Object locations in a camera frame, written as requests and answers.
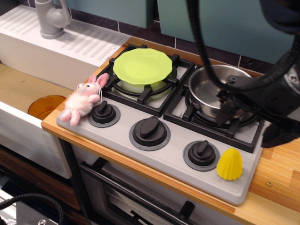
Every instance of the stuffed pig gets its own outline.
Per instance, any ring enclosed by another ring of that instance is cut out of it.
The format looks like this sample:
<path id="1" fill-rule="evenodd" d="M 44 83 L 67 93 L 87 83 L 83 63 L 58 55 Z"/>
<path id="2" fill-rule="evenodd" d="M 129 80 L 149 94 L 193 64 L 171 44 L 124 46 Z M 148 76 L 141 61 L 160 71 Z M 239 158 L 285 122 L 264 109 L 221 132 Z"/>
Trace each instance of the stuffed pig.
<path id="1" fill-rule="evenodd" d="M 65 110 L 60 116 L 63 122 L 70 121 L 71 126 L 76 126 L 79 119 L 90 113 L 94 104 L 100 101 L 101 88 L 109 79 L 107 73 L 102 74 L 97 80 L 91 75 L 87 83 L 80 83 L 77 91 L 73 92 L 65 102 Z"/>

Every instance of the backsplash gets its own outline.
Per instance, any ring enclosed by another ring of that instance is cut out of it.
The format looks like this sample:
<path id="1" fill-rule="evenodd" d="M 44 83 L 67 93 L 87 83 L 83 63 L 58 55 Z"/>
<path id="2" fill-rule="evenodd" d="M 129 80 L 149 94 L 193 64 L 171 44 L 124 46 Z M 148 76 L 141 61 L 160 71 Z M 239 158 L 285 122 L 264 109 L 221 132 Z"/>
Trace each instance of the backsplash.
<path id="1" fill-rule="evenodd" d="M 35 8 L 34 0 L 19 0 L 19 2 L 22 5 Z M 152 41 L 161 45 L 166 45 L 172 48 L 184 50 L 186 52 L 198 54 L 195 44 L 193 42 L 171 37 L 161 33 L 157 4 L 155 4 L 154 7 L 153 22 L 146 29 L 74 9 L 70 9 L 70 13 L 72 18 L 75 20 L 91 23 L 97 26 L 125 33 L 137 38 Z M 267 62 L 262 62 L 249 57 L 237 55 L 234 53 L 222 51 L 211 47 L 207 47 L 207 51 L 209 58 L 211 59 L 218 60 L 220 62 L 224 62 L 236 67 L 256 71 L 262 74 L 266 73 L 266 71 L 272 67 L 272 64 Z"/>

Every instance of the gray faucet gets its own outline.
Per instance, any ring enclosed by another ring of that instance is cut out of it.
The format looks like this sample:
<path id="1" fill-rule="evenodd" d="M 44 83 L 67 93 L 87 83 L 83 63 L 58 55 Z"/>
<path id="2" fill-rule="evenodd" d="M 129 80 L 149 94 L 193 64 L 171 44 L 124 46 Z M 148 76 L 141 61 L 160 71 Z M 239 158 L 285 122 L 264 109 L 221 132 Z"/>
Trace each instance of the gray faucet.
<path id="1" fill-rule="evenodd" d="M 58 38 L 64 27 L 71 23 L 66 0 L 60 0 L 62 9 L 55 8 L 52 0 L 35 0 L 41 35 L 46 39 Z"/>

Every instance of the burner grate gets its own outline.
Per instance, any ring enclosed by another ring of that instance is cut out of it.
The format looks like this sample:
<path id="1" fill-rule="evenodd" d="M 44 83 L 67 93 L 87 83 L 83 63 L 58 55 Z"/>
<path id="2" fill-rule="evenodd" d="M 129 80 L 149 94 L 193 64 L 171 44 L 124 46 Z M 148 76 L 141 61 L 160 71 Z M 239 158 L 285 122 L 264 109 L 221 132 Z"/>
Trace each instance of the burner grate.
<path id="1" fill-rule="evenodd" d="M 173 111 L 182 98 L 185 99 L 187 109 L 183 113 L 182 117 L 180 117 L 173 114 Z M 187 81 L 185 81 L 185 83 L 181 86 L 177 95 L 168 106 L 166 112 L 164 113 L 164 119 L 184 128 L 193 130 L 197 133 L 211 137 L 220 142 L 229 144 L 235 148 L 244 150 L 249 153 L 254 152 L 258 138 L 264 125 L 264 120 L 261 120 L 252 115 L 244 121 L 235 119 L 232 120 L 230 124 L 220 127 L 216 123 L 201 117 L 197 113 L 197 110 L 195 109 L 193 104 L 191 104 L 189 99 L 186 98 L 189 98 L 189 88 Z M 248 126 L 252 123 L 258 123 L 252 142 L 245 142 L 235 137 L 235 134 L 239 130 L 239 128 Z"/>
<path id="2" fill-rule="evenodd" d="M 116 58 L 118 58 L 124 52 L 131 51 L 136 48 L 147 48 L 147 46 L 141 45 L 140 47 L 138 47 L 136 45 L 128 45 Z M 103 96 L 120 102 L 122 104 L 128 105 L 130 107 L 133 107 L 135 109 L 141 110 L 143 112 L 149 113 L 151 115 L 161 117 L 164 111 L 166 110 L 168 104 L 171 102 L 172 97 L 178 91 L 180 83 L 185 82 L 186 78 L 188 77 L 188 74 L 191 74 L 195 69 L 194 63 L 180 59 L 179 55 L 177 54 L 168 57 L 172 60 L 173 70 L 163 80 L 163 82 L 165 82 L 166 85 L 155 91 L 153 91 L 151 85 L 145 85 L 145 88 L 142 93 L 130 92 L 118 85 L 120 79 L 113 73 L 113 65 L 115 59 L 111 59 L 109 65 L 107 65 L 106 68 L 104 68 L 104 70 L 102 70 L 97 76 L 99 77 L 103 73 L 108 73 L 110 76 L 106 86 L 103 88 Z M 187 69 L 180 79 L 176 78 L 176 68 L 178 67 L 183 67 Z M 151 96 L 167 92 L 169 89 L 171 89 L 170 93 L 167 95 L 163 103 L 158 108 L 155 108 L 147 103 L 148 99 Z"/>

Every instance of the amber bowl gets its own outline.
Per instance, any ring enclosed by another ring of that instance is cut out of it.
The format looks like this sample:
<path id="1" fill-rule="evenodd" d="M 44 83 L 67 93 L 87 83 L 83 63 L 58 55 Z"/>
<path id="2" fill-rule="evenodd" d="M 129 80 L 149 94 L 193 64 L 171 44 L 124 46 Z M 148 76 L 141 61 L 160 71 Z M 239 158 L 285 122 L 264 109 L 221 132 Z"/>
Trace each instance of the amber bowl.
<path id="1" fill-rule="evenodd" d="M 28 114 L 43 120 L 65 99 L 65 97 L 60 95 L 41 97 L 29 106 Z"/>

